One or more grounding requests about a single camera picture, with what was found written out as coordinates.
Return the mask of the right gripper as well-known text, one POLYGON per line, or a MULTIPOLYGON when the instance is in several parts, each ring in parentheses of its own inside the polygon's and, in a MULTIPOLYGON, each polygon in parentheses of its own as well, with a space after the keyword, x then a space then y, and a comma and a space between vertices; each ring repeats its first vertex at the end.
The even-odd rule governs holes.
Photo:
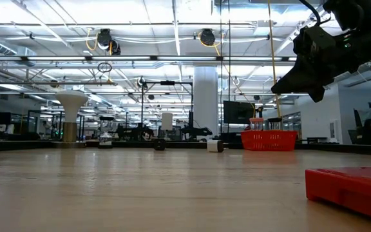
POLYGON ((314 102, 323 99, 324 86, 344 72, 338 64, 335 37, 319 26, 302 28, 293 40, 297 55, 293 68, 272 87, 276 94, 307 93, 314 102))

